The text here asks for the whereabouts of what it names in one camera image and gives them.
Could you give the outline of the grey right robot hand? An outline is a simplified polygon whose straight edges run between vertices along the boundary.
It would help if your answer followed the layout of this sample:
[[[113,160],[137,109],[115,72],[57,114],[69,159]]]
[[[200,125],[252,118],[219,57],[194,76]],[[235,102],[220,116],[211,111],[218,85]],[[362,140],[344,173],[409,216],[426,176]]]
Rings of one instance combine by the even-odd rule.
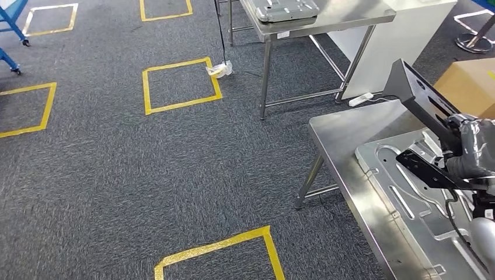
[[[470,114],[453,114],[447,127],[460,140],[451,151],[454,156],[466,155],[476,161],[494,161],[494,120]]]

